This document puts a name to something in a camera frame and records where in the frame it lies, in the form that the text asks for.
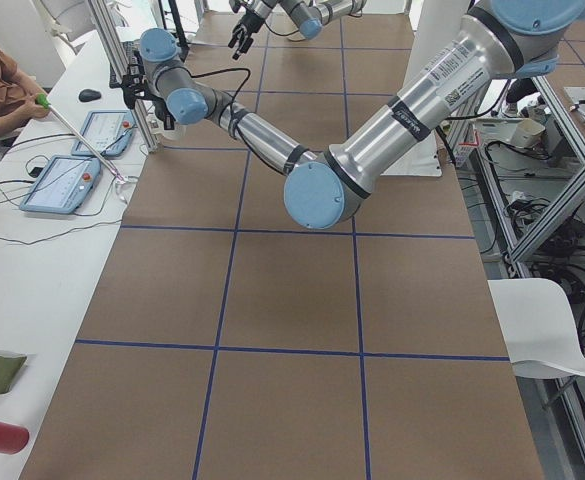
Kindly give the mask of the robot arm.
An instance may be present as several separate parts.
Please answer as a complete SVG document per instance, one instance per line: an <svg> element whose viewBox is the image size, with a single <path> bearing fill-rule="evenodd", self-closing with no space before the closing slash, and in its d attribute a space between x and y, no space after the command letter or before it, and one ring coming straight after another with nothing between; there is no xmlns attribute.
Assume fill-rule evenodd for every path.
<svg viewBox="0 0 585 480"><path fill-rule="evenodd" d="M298 0L255 0L231 1L231 9L245 12L232 29L228 47L233 50L232 58L238 60L247 53L253 44L253 36L266 24L273 10L280 6L295 25L292 34L300 34L304 39L318 36L323 27L344 16L362 13L366 1L298 1Z"/></svg>
<svg viewBox="0 0 585 480"><path fill-rule="evenodd" d="M584 1L480 1L460 20L457 36L434 55L345 142L314 154L228 93L193 79L166 30L139 43L150 91L181 125L209 120L283 175L288 214L308 229L352 217L378 177L466 100L495 79L552 72L565 30L585 14Z"/></svg>

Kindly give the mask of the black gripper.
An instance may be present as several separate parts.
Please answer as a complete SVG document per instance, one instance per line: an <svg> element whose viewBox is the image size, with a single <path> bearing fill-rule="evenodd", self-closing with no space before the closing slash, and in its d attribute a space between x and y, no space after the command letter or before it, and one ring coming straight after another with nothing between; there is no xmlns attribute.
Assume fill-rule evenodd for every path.
<svg viewBox="0 0 585 480"><path fill-rule="evenodd" d="M246 10L243 17L232 29L231 38L228 43L230 48L234 49L232 54L233 60L238 60L243 54L247 53L253 43L254 35L259 32L265 19L251 10Z"/></svg>
<svg viewBox="0 0 585 480"><path fill-rule="evenodd" d="M155 116L163 123L163 129L174 129L175 119L167 108L166 102L161 99L154 99L152 101L154 106Z"/></svg>

